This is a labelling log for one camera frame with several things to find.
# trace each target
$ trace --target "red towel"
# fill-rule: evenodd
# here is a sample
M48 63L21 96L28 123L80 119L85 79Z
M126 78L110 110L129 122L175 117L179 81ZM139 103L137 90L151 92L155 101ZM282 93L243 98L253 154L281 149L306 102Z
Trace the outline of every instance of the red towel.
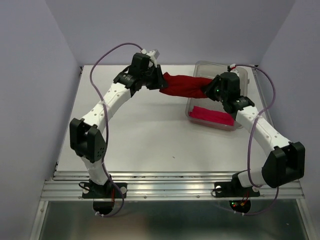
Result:
M213 123L225 124L233 126L235 124L231 115L226 112L208 110L203 107L194 106L193 110L189 113L189 116L194 119L201 119Z
M185 75L163 75L168 87L160 89L160 93L170 96L205 99L207 96L201 91L201 87L211 83L212 79L205 77L193 77Z

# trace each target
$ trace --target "white wall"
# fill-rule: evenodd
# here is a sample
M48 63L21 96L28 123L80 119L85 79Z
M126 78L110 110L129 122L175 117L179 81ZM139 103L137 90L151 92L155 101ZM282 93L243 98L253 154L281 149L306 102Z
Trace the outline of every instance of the white wall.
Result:
M93 64L123 42L157 48L161 64L194 64L199 60L257 64L294 0L46 2L81 65ZM127 64L130 51L136 49L119 49L104 63Z
M309 210L320 236L320 1L297 0L260 67L274 80L277 99L270 110L275 127L306 147L301 180ZM271 89L261 81L266 98Z
M44 0L0 1L0 239L29 239L79 67Z

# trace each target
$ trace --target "plastic container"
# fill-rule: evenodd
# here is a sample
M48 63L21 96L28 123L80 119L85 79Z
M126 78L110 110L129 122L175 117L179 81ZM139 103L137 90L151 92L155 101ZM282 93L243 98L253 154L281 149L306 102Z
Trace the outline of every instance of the plastic container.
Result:
M247 96L248 83L249 83L248 72L242 67L237 67L236 69L239 72L241 95ZM226 65L216 64L208 61L198 61L195 65L193 76L214 79L216 75L220 75L224 72L227 72ZM219 123L215 121L198 119L190 116L190 115L193 115L192 112L194 110L198 110L201 108L206 110L211 110L212 112L210 112L210 114L217 114L219 116L221 115L227 118L230 117L225 112L221 102L213 101L209 98L189 98L186 104L185 114L192 123L211 127L211 128L222 129L226 131L234 131L242 127L236 121L231 120L230 122L230 119L227 121L228 122L227 124L224 124L224 123Z

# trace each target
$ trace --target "white table surface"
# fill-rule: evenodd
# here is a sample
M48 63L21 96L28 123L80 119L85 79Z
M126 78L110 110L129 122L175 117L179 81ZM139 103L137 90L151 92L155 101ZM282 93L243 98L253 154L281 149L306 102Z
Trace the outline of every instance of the white table surface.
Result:
M89 82L91 65L84 66L71 118L81 119L99 101ZM192 76L194 65L162 65L163 73ZM97 66L93 81L104 95L123 65ZM256 81L248 71L248 97L263 107ZM249 133L224 131L190 123L185 115L187 99L167 96L158 90L141 89L109 122L109 146L105 164L120 172L229 172L247 166ZM251 167L262 167L266 156L256 141ZM86 171L70 148L69 129L61 149L57 171Z

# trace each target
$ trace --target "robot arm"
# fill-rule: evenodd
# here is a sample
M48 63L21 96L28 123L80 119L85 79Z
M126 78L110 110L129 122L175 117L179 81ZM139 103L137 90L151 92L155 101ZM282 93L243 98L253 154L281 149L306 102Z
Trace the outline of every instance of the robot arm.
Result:
M113 80L110 89L104 95L104 102L99 101L80 120L74 118L70 122L70 146L81 157L89 179L96 185L103 186L108 177L102 167L102 158L106 153L106 142L102 133L106 127L103 103L107 108L108 121L116 111L142 86L148 89L167 87L160 65L157 65L157 50L136 53L131 65L120 72Z
M224 110L249 133L258 118L253 137L264 150L267 160L262 168L250 170L254 185L277 188L304 176L304 146L300 142L292 143L282 136L259 115L255 104L248 97L240 95L237 70L217 75L202 91L208 98L221 102ZM221 187L216 192L216 197L241 197L248 191L252 197L258 194L252 190L248 171L238 172L230 182L216 182L215 186Z

